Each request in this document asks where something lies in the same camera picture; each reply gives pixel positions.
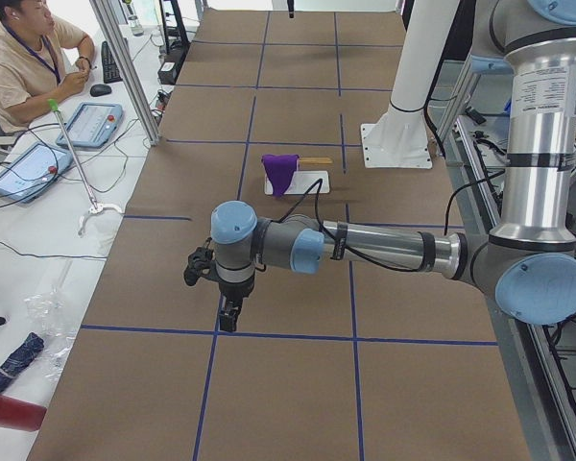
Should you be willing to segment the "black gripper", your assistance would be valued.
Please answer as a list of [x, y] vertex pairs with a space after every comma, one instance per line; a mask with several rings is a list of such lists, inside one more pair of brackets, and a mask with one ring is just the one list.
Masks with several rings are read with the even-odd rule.
[[290, 18], [294, 18], [295, 17], [295, 0], [287, 0], [287, 11], [289, 13], [289, 17]]
[[236, 283], [221, 281], [219, 288], [225, 298], [222, 311], [218, 314], [219, 330], [235, 332], [237, 330], [238, 318], [241, 313], [243, 301], [253, 291], [254, 281], [244, 280]]

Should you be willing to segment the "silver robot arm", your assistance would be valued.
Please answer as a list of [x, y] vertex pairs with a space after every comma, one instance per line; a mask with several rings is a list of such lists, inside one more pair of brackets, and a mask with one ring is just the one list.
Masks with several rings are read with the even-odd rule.
[[480, 2], [471, 55], [505, 61], [514, 74], [498, 224], [484, 235], [436, 236], [292, 213], [271, 220], [225, 202], [211, 215], [207, 272], [225, 297], [221, 330], [235, 331], [257, 264], [313, 274], [324, 258], [437, 272], [526, 324], [576, 313], [576, 239], [565, 223], [575, 164], [576, 1]]

